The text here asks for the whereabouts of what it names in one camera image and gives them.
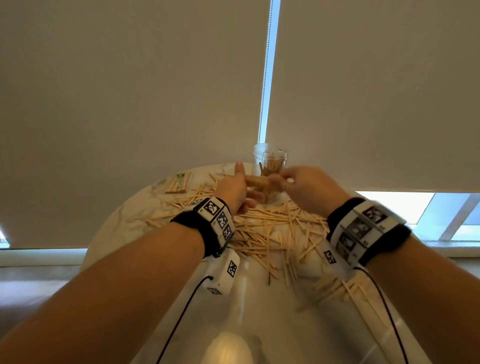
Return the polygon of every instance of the marble tabletop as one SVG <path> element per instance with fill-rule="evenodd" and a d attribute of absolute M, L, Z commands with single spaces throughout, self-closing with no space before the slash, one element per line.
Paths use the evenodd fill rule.
<path fill-rule="evenodd" d="M 252 165 L 245 163 L 245 169 L 249 174 Z M 209 172 L 233 174 L 234 164 L 198 167 L 191 172 L 189 189 L 209 181 Z M 174 198 L 164 193 L 172 178 L 173 175 L 145 187 L 118 207 L 94 236 L 81 269 L 153 229 L 145 223 L 145 218 L 178 212 L 176 207 L 166 204 L 173 202 Z M 207 266 L 208 262 L 198 266 L 133 363 L 156 362 Z M 311 282 L 297 279 L 292 287 L 287 288 L 283 282 L 273 280 L 267 286 L 265 276 L 264 268 L 257 262 L 242 258 L 230 295 L 212 298 L 210 292 L 199 290 L 162 363 L 219 363 L 218 358 L 211 355 L 215 350 L 222 355 L 227 352 L 237 357 L 228 363 L 249 364 L 396 363 L 396 359 L 401 358 L 392 330 L 383 326 L 364 300 L 357 303 L 362 307 L 363 316 L 371 320 L 371 326 L 378 328 L 377 338 L 383 340 L 388 359 L 378 349 L 352 302 L 331 301 L 321 309 L 312 306 L 299 312 L 298 307 L 305 304 L 304 286 L 311 285 Z M 427 363 L 424 354 L 419 356 L 421 349 L 419 351 L 418 344 L 398 315 L 396 320 L 404 343 L 407 342 L 407 351 L 414 351 L 415 356 L 421 358 L 411 362 Z M 225 342 L 230 343 L 227 349 Z"/>

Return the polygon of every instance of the roller blind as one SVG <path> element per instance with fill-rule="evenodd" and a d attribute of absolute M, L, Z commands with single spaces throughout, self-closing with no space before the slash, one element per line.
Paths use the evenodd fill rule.
<path fill-rule="evenodd" d="M 478 1 L 282 0 L 266 140 L 356 190 L 480 190 Z"/>
<path fill-rule="evenodd" d="M 0 224 L 86 247 L 169 174 L 250 161 L 269 1 L 3 1 Z"/>

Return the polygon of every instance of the hand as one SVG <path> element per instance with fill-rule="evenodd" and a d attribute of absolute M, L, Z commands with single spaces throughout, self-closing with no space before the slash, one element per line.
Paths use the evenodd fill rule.
<path fill-rule="evenodd" d="M 287 181 L 287 178 L 293 178 L 294 182 Z M 284 168 L 279 174 L 268 176 L 268 179 L 271 189 L 285 191 L 301 209 L 324 218 L 351 197 L 318 167 Z"/>
<path fill-rule="evenodd" d="M 246 214 L 250 207 L 257 206 L 255 200 L 261 201 L 263 198 L 261 192 L 247 190 L 245 167 L 242 162 L 235 164 L 235 176 L 225 177 L 218 185 L 214 196 L 225 201 L 232 216 Z"/>

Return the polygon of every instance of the clear plastic jar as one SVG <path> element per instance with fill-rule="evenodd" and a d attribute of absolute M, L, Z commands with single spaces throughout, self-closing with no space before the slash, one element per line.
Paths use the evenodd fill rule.
<path fill-rule="evenodd" d="M 287 162 L 287 152 L 272 143 L 260 143 L 253 149 L 254 163 L 252 174 L 255 176 L 268 176 L 278 173 Z M 272 204 L 278 200 L 278 193 L 267 189 L 259 189 L 265 195 L 264 204 Z"/>

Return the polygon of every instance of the black cable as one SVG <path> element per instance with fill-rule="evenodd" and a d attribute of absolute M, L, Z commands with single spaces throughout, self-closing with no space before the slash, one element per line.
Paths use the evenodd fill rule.
<path fill-rule="evenodd" d="M 181 313 L 179 320 L 178 320 L 177 323 L 175 324 L 175 327 L 173 328 L 172 333 L 171 333 L 170 336 L 168 337 L 167 342 L 165 343 L 165 346 L 163 347 L 163 350 L 162 350 L 162 352 L 160 353 L 160 356 L 158 357 L 158 360 L 156 361 L 156 364 L 158 364 L 158 363 L 160 362 L 160 359 L 162 359 L 162 356 L 163 356 L 163 354 L 165 353 L 165 349 L 167 348 L 168 344 L 170 343 L 170 340 L 171 340 L 173 334 L 175 333 L 175 330 L 177 329 L 177 327 L 178 327 L 178 325 L 179 325 L 179 323 L 180 323 L 183 315 L 185 314 L 185 311 L 187 311 L 188 305 L 190 304 L 190 301 L 192 300 L 193 296 L 195 295 L 195 292 L 197 292 L 197 289 L 200 287 L 200 285 L 201 285 L 205 280 L 207 280 L 207 279 L 212 280 L 213 277 L 212 277 L 212 276 L 206 276 L 205 278 L 203 278 L 203 279 L 200 281 L 200 283 L 198 283 L 197 287 L 195 287 L 195 289 L 193 290 L 193 293 L 192 293 L 192 295 L 190 296 L 190 299 L 188 300 L 187 304 L 185 305 L 185 308 L 183 309 L 183 312 Z"/>
<path fill-rule="evenodd" d="M 400 335 L 399 335 L 399 333 L 396 329 L 395 322 L 393 321 L 392 314 L 390 313 L 390 310 L 388 309 L 387 302 L 385 301 L 384 295 L 382 294 L 382 291 L 380 290 L 380 287 L 378 287 L 377 283 L 373 280 L 372 276 L 365 269 L 360 268 L 360 267 L 354 267 L 353 269 L 361 270 L 363 273 L 365 273 L 368 276 L 368 278 L 370 278 L 370 280 L 373 282 L 375 287 L 377 288 L 377 291 L 380 294 L 380 298 L 382 299 L 382 301 L 384 303 L 385 310 L 387 310 L 388 318 L 390 319 L 390 322 L 392 323 L 393 330 L 395 331 L 395 336 L 396 336 L 396 339 L 398 340 L 398 344 L 400 345 L 400 349 L 402 350 L 402 354 L 403 354 L 403 358 L 405 359 L 405 363 L 408 364 L 407 353 L 405 352 L 405 348 L 403 347 L 402 339 L 400 338 Z"/>

